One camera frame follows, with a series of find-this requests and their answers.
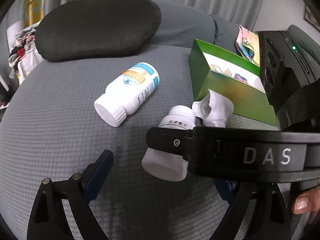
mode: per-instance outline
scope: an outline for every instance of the white pill bottle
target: white pill bottle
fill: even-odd
[[[118,127],[133,114],[159,85],[159,74],[148,63],[137,63],[113,80],[94,108],[108,124]]]
[[[187,106],[174,106],[159,124],[162,128],[193,129],[196,116]],[[149,174],[163,180],[182,181],[187,176],[188,162],[182,156],[148,148],[143,159],[142,167]]]

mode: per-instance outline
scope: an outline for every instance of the white wall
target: white wall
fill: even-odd
[[[303,0],[263,0],[254,31],[287,30],[294,24],[320,44],[320,32],[304,19]]]

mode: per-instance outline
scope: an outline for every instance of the blue label stripe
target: blue label stripe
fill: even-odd
[[[153,82],[155,83],[155,89],[158,87],[158,85],[159,85],[159,79],[158,79],[158,77],[155,77],[154,79],[153,79]]]
[[[143,63],[138,63],[138,64],[136,64],[136,65],[134,65],[134,66],[143,68],[144,70],[148,71],[148,73],[149,73],[150,75],[152,75],[152,74],[155,72],[151,67],[149,67],[148,65],[143,64]]]

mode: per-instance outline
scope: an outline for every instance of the red cloth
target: red cloth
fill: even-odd
[[[17,51],[18,56],[22,57],[24,55],[25,51],[24,48],[21,48]]]

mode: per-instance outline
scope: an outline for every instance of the orange label section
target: orange label section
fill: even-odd
[[[140,84],[146,81],[144,76],[142,76],[140,73],[135,72],[133,70],[127,70],[126,72],[123,73],[123,75],[128,75],[133,77],[136,81],[138,81]]]

